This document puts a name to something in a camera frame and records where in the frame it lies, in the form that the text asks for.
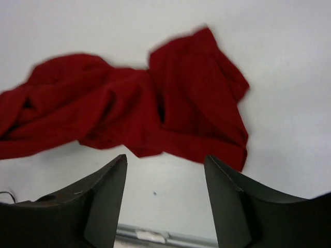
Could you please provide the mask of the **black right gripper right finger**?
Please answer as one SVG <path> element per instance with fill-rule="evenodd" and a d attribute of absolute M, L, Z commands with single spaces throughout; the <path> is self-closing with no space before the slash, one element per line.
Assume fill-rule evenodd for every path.
<path fill-rule="evenodd" d="M 292 196 L 214 156 L 204 170 L 219 247 L 330 247 L 329 193 Z"/>

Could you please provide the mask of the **white tape piece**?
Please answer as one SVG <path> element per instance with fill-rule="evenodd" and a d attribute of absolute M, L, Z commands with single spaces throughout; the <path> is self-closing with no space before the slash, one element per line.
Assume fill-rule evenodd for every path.
<path fill-rule="evenodd" d="M 158 233 L 148 230 L 136 230 L 136 236 L 139 240 L 144 240 L 148 242 L 154 243 L 162 243 L 165 244 L 168 241 L 169 235 L 166 233 Z"/>

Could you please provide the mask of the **red t shirt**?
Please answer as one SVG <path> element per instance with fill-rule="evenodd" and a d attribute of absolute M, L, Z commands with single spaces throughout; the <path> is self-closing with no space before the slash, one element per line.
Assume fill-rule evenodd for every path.
<path fill-rule="evenodd" d="M 248 89 L 207 27 L 155 49 L 147 69 L 85 53 L 55 57 L 1 94 L 1 158 L 78 141 L 124 145 L 139 158 L 213 155 L 241 171 L 248 133 L 237 106 Z"/>

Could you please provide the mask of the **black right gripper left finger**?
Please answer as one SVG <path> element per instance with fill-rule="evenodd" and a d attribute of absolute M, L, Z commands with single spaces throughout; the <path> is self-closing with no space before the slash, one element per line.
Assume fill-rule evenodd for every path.
<path fill-rule="evenodd" d="M 1 204 L 1 247 L 113 247 L 127 174 L 119 155 L 36 201 Z"/>

